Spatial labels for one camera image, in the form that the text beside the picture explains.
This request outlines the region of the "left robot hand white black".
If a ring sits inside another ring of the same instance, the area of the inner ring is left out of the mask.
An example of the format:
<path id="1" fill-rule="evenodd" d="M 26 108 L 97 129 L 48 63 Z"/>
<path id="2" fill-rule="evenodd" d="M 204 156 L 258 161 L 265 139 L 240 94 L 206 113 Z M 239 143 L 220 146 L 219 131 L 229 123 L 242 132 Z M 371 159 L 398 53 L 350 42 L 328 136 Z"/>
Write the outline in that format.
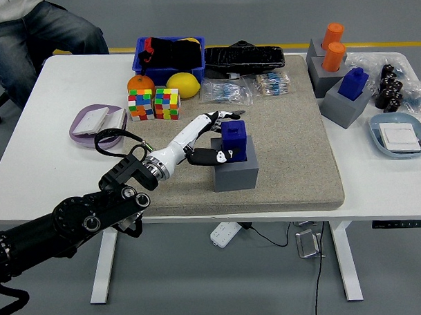
<path id="1" fill-rule="evenodd" d="M 158 170 L 158 179 L 167 180 L 174 174 L 175 168 L 184 160 L 196 166 L 218 166 L 232 160 L 238 154 L 237 149 L 219 150 L 195 149 L 196 140 L 205 132 L 221 132 L 224 119 L 230 122 L 239 120 L 243 111 L 213 111 L 200 114 L 173 138 L 163 149 L 147 156 L 147 165 Z"/>

